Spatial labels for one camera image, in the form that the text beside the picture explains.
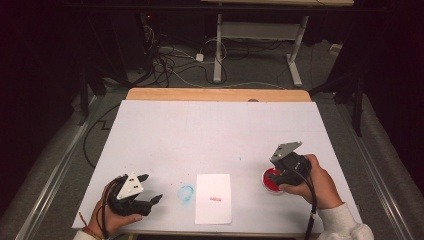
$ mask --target person's hand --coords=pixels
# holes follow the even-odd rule
[[[103,196],[105,196],[105,194],[107,194],[107,196],[108,196],[109,192],[106,193],[106,188],[105,188],[103,190],[102,199],[103,199]],[[99,224],[98,224],[98,223],[100,223],[100,226],[102,224],[101,207],[102,207],[102,200],[97,202],[96,207],[93,210],[93,214],[91,215],[91,219],[90,219],[90,222],[88,224],[88,228],[91,231],[93,231],[94,234],[103,238],[103,233],[102,233],[102,231],[99,227]],[[118,214],[112,212],[112,210],[110,209],[110,207],[108,205],[105,206],[106,230],[109,232],[109,235],[115,234],[118,231],[119,228],[121,228],[125,225],[128,225],[128,224],[134,223],[134,222],[138,222],[142,218],[143,217],[140,214],[132,214],[132,215],[129,215],[129,216],[121,216],[121,215],[118,215]]]
[[[311,163],[311,178],[317,196],[317,207],[321,209],[335,208],[343,204],[337,192],[336,185],[328,172],[321,168],[315,155],[305,155]],[[306,201],[312,203],[312,194],[306,185],[301,183],[298,186],[281,184],[278,188],[282,191],[302,196]]]

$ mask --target white sleeve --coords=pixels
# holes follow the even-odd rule
[[[374,239],[368,225],[359,224],[353,219],[347,203],[332,209],[318,209],[318,215],[324,224],[324,232],[321,233],[318,240]]]
[[[87,234],[80,230],[75,235],[74,240],[96,240],[96,239],[90,234]]]

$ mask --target red object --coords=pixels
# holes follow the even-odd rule
[[[280,189],[278,189],[278,186],[275,185],[269,178],[267,178],[265,176],[265,174],[267,173],[272,173],[272,174],[280,174],[280,172],[278,170],[276,170],[275,168],[270,168],[268,170],[266,170],[263,174],[262,174],[262,183],[264,184],[265,188],[273,193],[281,193],[282,191]]]

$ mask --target floor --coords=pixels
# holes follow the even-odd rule
[[[226,82],[219,85],[207,81],[212,79],[211,64],[193,64],[188,58],[194,57],[198,49],[170,43],[160,51],[167,66],[174,66],[173,75],[169,78],[166,74],[161,75],[160,65],[157,65],[159,80],[152,76],[139,86],[294,89],[283,58],[290,52],[292,44],[289,42],[228,43],[223,62]],[[328,42],[302,45],[296,61],[304,83],[301,89],[309,90],[326,81],[336,60],[328,51],[330,46]],[[205,56],[205,62],[213,61],[213,55],[207,50]],[[132,81],[142,74],[142,70],[128,71]],[[110,79],[106,79],[105,84],[107,94],[90,98],[90,115],[82,126],[78,124],[81,108],[78,99],[75,100],[75,114],[46,146],[3,215],[0,239],[73,238],[76,230],[71,229],[71,225],[93,172],[87,159],[95,165],[116,115],[114,106],[125,99],[128,91]],[[334,104],[331,93],[317,94],[313,101],[318,105],[362,220],[371,227],[375,239],[419,239],[424,233],[423,196],[364,97],[361,138],[350,126],[350,104]],[[99,121],[105,126],[96,124]],[[139,239],[191,238],[145,235]]]

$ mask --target desk leg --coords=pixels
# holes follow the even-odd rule
[[[215,53],[215,68],[213,71],[213,82],[221,82],[221,64],[222,64],[222,52],[221,52],[221,39],[222,39],[222,14],[218,14],[218,21],[216,24],[216,53]]]
[[[302,80],[299,76],[299,71],[296,67],[296,56],[297,52],[299,51],[300,44],[302,43],[303,34],[305,33],[306,24],[308,23],[309,16],[304,16],[302,18],[302,23],[299,26],[299,29],[297,30],[296,39],[294,41],[293,51],[291,54],[287,54],[287,64],[289,65],[289,70],[292,75],[294,86],[301,87],[302,86]]]

